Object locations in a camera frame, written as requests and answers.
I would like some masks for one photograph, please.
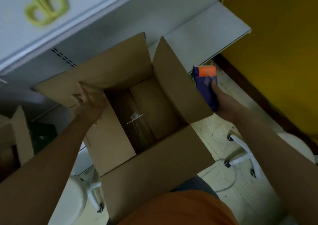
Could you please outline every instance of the scissors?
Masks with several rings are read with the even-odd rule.
[[[32,3],[25,8],[26,19],[35,26],[45,26],[68,10],[67,0],[56,0],[60,6],[58,10],[53,8],[51,1],[52,0],[32,0]],[[44,18],[40,20],[36,18],[35,12],[37,10],[44,14]]]

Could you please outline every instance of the black caster wheel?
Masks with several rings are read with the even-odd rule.
[[[101,213],[105,207],[103,203],[101,203],[100,206],[101,206],[101,208],[97,211],[98,213]]]
[[[252,177],[256,178],[254,169],[251,169],[251,170],[250,170],[250,173],[251,173],[251,176],[252,176]]]
[[[227,168],[230,168],[230,167],[231,167],[231,164],[230,164],[230,161],[229,161],[229,160],[224,160],[224,165],[225,165]]]
[[[227,135],[227,140],[228,140],[228,141],[234,141],[234,140],[231,138],[230,135]]]

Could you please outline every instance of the person's left arm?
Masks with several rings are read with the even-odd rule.
[[[105,97],[94,103],[78,84],[74,120],[43,151],[0,183],[1,224],[47,225],[89,128],[100,118]]]

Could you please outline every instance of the floor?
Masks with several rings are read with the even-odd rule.
[[[220,88],[251,110],[256,111],[276,132],[282,131],[277,125],[231,78],[217,67]],[[240,154],[235,142],[227,140],[229,131],[238,134],[233,124],[212,115],[192,125],[198,136],[211,152],[216,163],[201,171],[201,176],[220,199],[233,211],[241,225],[277,224],[286,212],[267,179],[255,179],[250,175],[249,160],[227,168],[223,160],[229,155]],[[108,220],[107,210],[96,213],[90,201],[74,225],[102,225]]]

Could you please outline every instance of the blue jeans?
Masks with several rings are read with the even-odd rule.
[[[189,180],[186,180],[184,183],[180,184],[176,188],[172,189],[170,192],[182,192],[182,191],[190,191],[190,190],[200,190],[207,192],[216,198],[219,198],[215,191],[206,183],[201,177],[196,175]]]

